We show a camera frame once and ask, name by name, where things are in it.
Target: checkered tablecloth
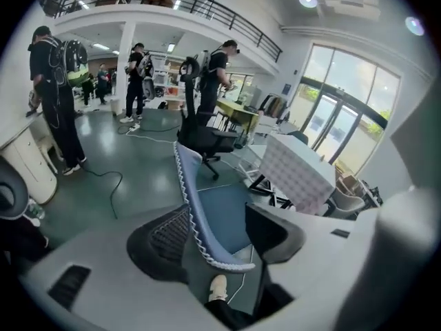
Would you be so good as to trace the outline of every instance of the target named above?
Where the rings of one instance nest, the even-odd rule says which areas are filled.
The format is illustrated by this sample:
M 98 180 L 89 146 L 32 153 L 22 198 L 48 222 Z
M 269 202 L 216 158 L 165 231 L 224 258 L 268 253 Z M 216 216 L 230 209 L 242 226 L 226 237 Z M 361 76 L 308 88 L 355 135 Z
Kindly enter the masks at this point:
M 336 188 L 334 166 L 289 135 L 268 138 L 259 170 L 302 213 L 317 213 Z

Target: black office chair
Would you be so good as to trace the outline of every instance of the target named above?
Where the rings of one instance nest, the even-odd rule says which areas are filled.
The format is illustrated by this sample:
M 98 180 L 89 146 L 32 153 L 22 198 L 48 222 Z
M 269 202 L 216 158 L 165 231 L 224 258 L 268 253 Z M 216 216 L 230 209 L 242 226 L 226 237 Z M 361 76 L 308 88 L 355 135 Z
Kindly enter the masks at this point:
M 185 82 L 185 100 L 187 102 L 187 116 L 181 109 L 182 126 L 178 132 L 178 142 L 185 147 L 199 153 L 202 156 L 202 163 L 213 173 L 213 180 L 219 178 L 219 173 L 209 163 L 219 161 L 220 156 L 216 153 L 228 153 L 234 150 L 234 141 L 238 134 L 234 132 L 219 131 L 216 128 L 199 126 L 196 120 L 194 109 L 194 80 L 199 75 L 199 64 L 195 58 L 188 57 L 180 69 L 181 81 Z
M 301 140 L 306 146 L 308 146 L 308 136 L 306 136 L 303 132 L 297 130 L 290 132 L 288 135 L 296 137 L 297 139 Z

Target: black cap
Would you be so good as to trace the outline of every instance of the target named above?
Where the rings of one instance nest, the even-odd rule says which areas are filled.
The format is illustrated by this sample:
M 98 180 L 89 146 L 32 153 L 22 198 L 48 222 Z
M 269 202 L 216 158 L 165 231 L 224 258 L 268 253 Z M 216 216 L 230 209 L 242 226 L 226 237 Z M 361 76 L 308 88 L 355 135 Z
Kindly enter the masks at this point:
M 234 41 L 233 39 L 230 39 L 229 41 L 226 41 L 226 42 L 222 45 L 222 47 L 224 47 L 224 48 L 228 48 L 228 47 L 235 47 L 235 48 L 237 48 L 237 42 Z
M 38 27 L 34 34 L 32 35 L 32 42 L 35 42 L 35 39 L 37 36 L 41 37 L 41 36 L 46 36 L 46 35 L 52 35 L 52 33 L 50 32 L 49 27 L 47 26 L 40 26 Z

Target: water bottle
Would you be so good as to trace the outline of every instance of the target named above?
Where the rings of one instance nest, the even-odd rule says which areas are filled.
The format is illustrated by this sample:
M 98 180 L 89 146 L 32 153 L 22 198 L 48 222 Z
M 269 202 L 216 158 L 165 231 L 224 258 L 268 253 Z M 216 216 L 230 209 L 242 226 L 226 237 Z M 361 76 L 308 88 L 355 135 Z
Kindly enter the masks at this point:
M 29 217 L 30 218 L 38 218 L 38 219 L 43 219 L 45 217 L 45 212 L 44 209 L 37 203 L 35 202 L 34 199 L 29 198 Z

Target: black railing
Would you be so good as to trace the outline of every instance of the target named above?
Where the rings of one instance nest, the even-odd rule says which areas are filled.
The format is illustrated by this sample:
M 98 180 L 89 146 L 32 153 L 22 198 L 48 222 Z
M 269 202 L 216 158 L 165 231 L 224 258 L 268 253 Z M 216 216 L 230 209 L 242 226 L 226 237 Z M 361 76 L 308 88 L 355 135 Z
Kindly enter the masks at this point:
M 45 13 L 59 17 L 74 11 L 93 8 L 94 6 L 127 3 L 126 0 L 40 0 Z M 214 0 L 129 0 L 128 3 L 142 3 L 163 6 L 186 11 L 191 14 L 215 21 L 246 36 L 257 48 L 266 52 L 275 62 L 282 50 L 254 24 L 244 19 L 233 10 Z

